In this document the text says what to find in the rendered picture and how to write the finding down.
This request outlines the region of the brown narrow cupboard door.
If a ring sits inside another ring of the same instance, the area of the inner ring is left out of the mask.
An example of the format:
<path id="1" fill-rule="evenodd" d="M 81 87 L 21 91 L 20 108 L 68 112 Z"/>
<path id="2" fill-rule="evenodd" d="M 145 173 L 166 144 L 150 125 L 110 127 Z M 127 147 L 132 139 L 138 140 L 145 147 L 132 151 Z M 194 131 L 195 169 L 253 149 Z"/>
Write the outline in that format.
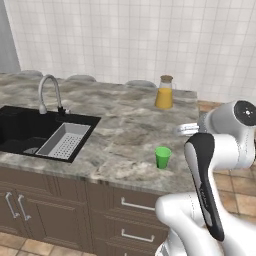
<path id="1" fill-rule="evenodd" d="M 4 182 L 0 179 L 0 231 L 17 234 L 17 224 L 16 219 L 13 218 L 9 206 L 6 202 L 5 195 L 7 192 L 11 192 L 12 196 L 10 197 L 10 202 L 14 211 L 16 210 L 15 203 L 13 201 L 13 191 L 11 187 L 8 187 Z"/>

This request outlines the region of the brown wide cupboard door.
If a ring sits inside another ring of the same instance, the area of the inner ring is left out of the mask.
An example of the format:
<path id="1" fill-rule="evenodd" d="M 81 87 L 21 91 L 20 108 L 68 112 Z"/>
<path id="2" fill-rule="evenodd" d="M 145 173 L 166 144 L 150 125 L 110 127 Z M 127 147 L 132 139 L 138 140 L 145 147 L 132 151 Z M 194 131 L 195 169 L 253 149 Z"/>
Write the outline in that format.
<path id="1" fill-rule="evenodd" d="M 34 240 L 84 252 L 92 249 L 87 203 L 79 195 L 80 184 L 50 175 L 26 173 L 26 184 L 16 188 L 25 196 L 24 220 L 28 235 Z"/>

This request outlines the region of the glass pitcher with orange juice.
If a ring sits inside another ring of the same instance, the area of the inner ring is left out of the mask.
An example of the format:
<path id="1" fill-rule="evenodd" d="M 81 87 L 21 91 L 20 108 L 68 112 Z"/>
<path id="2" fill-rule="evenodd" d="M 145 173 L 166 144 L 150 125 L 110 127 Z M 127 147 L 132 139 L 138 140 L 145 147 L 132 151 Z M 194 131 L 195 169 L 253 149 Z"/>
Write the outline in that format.
<path id="1" fill-rule="evenodd" d="M 160 85 L 157 90 L 155 106 L 160 109 L 170 109 L 173 107 L 173 77 L 170 75 L 162 75 L 160 77 Z"/>

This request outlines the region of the grey perforated sink tray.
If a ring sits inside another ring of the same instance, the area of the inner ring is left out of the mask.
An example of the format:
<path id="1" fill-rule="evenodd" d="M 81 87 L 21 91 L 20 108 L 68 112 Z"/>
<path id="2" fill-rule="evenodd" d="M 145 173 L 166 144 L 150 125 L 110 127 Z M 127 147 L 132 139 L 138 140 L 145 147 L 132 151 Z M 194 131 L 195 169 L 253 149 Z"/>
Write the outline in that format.
<path id="1" fill-rule="evenodd" d="M 89 125 L 63 123 L 36 152 L 36 154 L 68 160 L 89 131 L 89 128 Z"/>

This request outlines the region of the brown drawer front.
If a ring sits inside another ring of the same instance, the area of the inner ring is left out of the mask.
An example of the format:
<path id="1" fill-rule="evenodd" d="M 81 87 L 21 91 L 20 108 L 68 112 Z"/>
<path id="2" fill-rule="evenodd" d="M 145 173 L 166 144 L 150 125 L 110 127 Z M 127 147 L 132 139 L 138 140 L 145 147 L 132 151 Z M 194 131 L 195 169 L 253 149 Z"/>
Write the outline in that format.
<path id="1" fill-rule="evenodd" d="M 144 238 L 150 238 L 151 235 L 155 236 L 153 243 L 138 241 L 121 236 L 121 229 L 125 229 L 125 232 L 131 235 L 140 236 Z M 121 242 L 131 242 L 135 244 L 143 244 L 148 247 L 159 246 L 167 237 L 168 232 L 160 227 L 140 223 L 138 221 L 132 221 L 120 218 L 106 218 L 106 236 L 110 239 L 115 239 Z"/>
<path id="2" fill-rule="evenodd" d="M 115 210 L 124 210 L 125 212 L 128 213 L 142 213 L 147 214 L 149 216 L 153 216 L 155 214 L 155 211 L 142 210 L 121 205 L 121 197 L 125 197 L 126 201 L 129 203 L 155 208 L 155 204 L 157 199 L 159 198 L 159 195 L 140 191 L 133 191 L 128 189 L 113 189 L 113 208 Z"/>
<path id="3" fill-rule="evenodd" d="M 106 249 L 106 256 L 155 256 L 155 253 L 134 250 L 130 248 L 109 246 Z"/>

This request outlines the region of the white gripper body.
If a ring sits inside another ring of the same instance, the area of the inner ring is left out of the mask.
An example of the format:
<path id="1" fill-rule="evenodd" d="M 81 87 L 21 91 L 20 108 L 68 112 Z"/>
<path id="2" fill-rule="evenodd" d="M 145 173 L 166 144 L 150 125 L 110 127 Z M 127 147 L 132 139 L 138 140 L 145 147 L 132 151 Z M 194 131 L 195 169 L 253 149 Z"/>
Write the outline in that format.
<path id="1" fill-rule="evenodd" d="M 174 133 L 177 136 L 192 136 L 193 134 L 197 133 L 199 130 L 199 126 L 197 123 L 186 123 L 178 125 L 174 129 Z"/>

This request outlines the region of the green cup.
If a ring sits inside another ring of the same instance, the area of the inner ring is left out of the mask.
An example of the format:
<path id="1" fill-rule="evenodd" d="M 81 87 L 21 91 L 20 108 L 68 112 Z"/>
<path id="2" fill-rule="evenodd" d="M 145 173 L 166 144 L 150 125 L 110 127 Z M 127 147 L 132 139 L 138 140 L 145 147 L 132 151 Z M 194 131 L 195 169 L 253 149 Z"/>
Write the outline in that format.
<path id="1" fill-rule="evenodd" d="M 157 147 L 155 149 L 156 164 L 159 169 L 167 167 L 171 154 L 172 151 L 167 147 Z"/>

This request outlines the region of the black sink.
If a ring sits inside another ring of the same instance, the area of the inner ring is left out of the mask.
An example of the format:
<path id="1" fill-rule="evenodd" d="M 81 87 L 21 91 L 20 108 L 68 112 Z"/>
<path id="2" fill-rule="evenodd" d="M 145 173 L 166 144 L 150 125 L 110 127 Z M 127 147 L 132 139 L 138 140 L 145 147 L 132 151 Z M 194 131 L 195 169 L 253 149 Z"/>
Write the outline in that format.
<path id="1" fill-rule="evenodd" d="M 58 112 L 53 111 L 40 114 L 37 109 L 3 106 L 0 109 L 0 152 L 72 163 L 100 120 L 100 117 L 95 116 L 78 114 L 60 116 Z M 62 160 L 37 155 L 36 152 L 63 123 L 90 126 L 70 158 Z"/>

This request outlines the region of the grey curved tap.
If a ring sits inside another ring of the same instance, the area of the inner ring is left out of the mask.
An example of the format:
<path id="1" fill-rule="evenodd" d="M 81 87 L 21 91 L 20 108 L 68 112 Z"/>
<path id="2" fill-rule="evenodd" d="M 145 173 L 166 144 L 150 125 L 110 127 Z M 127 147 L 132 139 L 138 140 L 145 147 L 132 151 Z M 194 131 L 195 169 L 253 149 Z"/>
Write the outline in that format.
<path id="1" fill-rule="evenodd" d="M 38 87 L 39 113 L 40 114 L 46 114 L 47 113 L 47 108 L 46 108 L 46 105 L 45 105 L 44 100 L 43 100 L 43 87 L 44 87 L 45 82 L 48 79 L 50 79 L 53 82 L 53 85 L 54 85 L 54 88 L 55 88 L 57 104 L 58 104 L 57 109 L 59 107 L 63 107 L 62 103 L 61 103 L 60 90 L 59 90 L 59 85 L 58 85 L 57 79 L 53 75 L 47 74 L 47 75 L 42 77 L 42 79 L 39 82 L 39 87 Z"/>

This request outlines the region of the grey stool seat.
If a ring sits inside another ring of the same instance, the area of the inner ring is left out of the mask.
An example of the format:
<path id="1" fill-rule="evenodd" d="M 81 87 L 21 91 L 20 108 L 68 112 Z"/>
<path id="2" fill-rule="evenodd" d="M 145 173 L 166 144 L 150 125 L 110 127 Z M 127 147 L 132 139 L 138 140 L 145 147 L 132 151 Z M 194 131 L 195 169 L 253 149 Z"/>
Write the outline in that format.
<path id="1" fill-rule="evenodd" d="M 68 77 L 65 81 L 67 82 L 97 82 L 93 76 L 90 75 L 72 75 Z"/>
<path id="2" fill-rule="evenodd" d="M 17 74 L 22 76 L 30 76 L 30 77 L 43 77 L 42 72 L 38 70 L 22 70 Z"/>
<path id="3" fill-rule="evenodd" d="M 140 86 L 140 87 L 152 87 L 152 88 L 157 87 L 153 82 L 150 82 L 147 80 L 130 80 L 130 81 L 126 82 L 125 85 Z"/>

